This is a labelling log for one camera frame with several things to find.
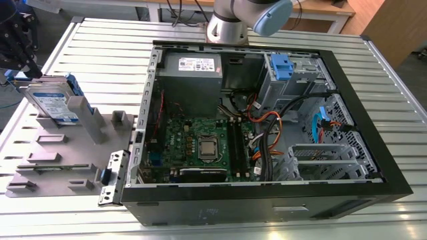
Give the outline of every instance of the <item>metal workbench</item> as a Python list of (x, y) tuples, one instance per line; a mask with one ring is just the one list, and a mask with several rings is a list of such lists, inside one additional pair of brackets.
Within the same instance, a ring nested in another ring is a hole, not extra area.
[[(152, 40), (204, 41), (201, 28), (86, 18), (70, 23), (45, 63), (47, 75), (71, 72), (101, 113), (137, 115)], [(5, 187), (35, 134), (35, 110), (22, 100), (0, 135), (0, 237), (131, 239), (424, 239), (427, 236), (427, 114), (370, 42), (350, 35), (248, 33), (250, 45), (330, 50), (346, 74), (413, 194), (334, 220), (142, 227), (123, 207), (98, 196), (7, 198)]]

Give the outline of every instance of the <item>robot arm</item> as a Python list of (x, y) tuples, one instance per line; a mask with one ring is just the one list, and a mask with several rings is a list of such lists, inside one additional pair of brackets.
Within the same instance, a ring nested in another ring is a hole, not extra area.
[(0, 68), (22, 71), (27, 78), (39, 78), (35, 64), (37, 31), (30, 14), (17, 12), (11, 0), (0, 0)]
[(206, 26), (212, 43), (245, 44), (248, 29), (261, 36), (272, 35), (288, 21), (290, 0), (217, 0)]

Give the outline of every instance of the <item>green circuit board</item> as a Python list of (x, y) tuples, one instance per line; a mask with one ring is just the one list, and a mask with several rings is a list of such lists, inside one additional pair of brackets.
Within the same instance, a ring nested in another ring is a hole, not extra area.
[[(160, 156), (161, 168), (152, 169), (156, 183), (169, 182), (168, 175), (173, 168), (214, 168), (226, 170), (228, 182), (246, 182), (248, 177), (236, 177), (230, 171), (228, 149), (228, 121), (225, 119), (178, 119), (166, 121), (164, 152)], [(253, 132), (250, 122), (240, 122), (244, 146), (248, 144), (246, 136)], [(200, 142), (212, 141), (214, 144), (214, 159), (200, 159)], [(248, 149), (244, 148), (246, 166), (249, 166)]]

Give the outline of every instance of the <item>floor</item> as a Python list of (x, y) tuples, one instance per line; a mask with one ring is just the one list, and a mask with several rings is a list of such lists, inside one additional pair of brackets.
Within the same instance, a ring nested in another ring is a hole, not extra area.
[[(200, 13), (192, 14), (192, 11), (182, 11), (181, 17), (182, 19), (190, 20), (189, 24), (194, 24), (202, 21), (202, 15)], [(42, 65), (50, 55), (50, 52), (55, 46), (55, 42), (59, 40), (62, 32), (66, 29), (66, 26), (70, 21), (70, 14), (66, 11), (62, 11), (59, 14), (47, 13), (41, 10), (35, 10), (35, 14), (38, 17), (38, 39), (39, 39), (39, 50), (35, 52), (37, 56), (37, 64)], [(136, 8), (134, 15), (137, 15), (138, 19), (146, 18), (146, 12)], [(97, 18), (107, 18), (98, 15), (93, 15), (90, 17)], [(164, 10), (161, 13), (161, 18), (164, 22), (173, 22), (173, 18), (170, 17), (170, 13)], [(396, 69), (396, 73), (400, 76), (404, 84), (414, 95), (422, 107), (427, 107), (427, 59), (418, 60), (414, 54), (410, 54), (400, 67)], [(11, 86), (0, 87), (0, 132), (3, 129), (9, 118), (17, 108), (17, 102), (22, 99), (22, 96)]]

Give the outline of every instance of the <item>label sticker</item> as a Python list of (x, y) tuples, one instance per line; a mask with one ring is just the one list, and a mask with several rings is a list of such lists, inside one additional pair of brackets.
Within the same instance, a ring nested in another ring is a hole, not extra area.
[(31, 95), (51, 119), (70, 125), (78, 121), (77, 115), (67, 110), (63, 94), (34, 92)]
[(178, 59), (178, 71), (214, 72), (213, 58), (186, 58)]
[(253, 167), (253, 173), (256, 175), (261, 175), (261, 168), (260, 167)]
[(256, 109), (260, 109), (261, 105), (258, 104), (257, 101), (253, 101), (253, 107), (254, 107)]

